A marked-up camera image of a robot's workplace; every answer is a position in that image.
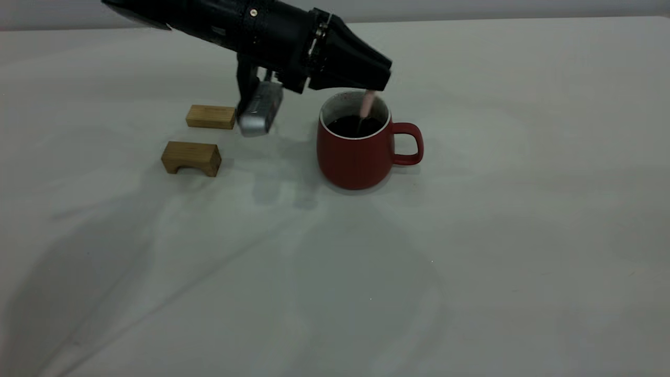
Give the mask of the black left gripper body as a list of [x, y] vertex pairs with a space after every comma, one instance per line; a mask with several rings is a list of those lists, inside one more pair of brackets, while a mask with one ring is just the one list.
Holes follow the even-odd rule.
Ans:
[[309, 88], [385, 90], [392, 60], [361, 40], [338, 15], [313, 8], [314, 39], [308, 50]]

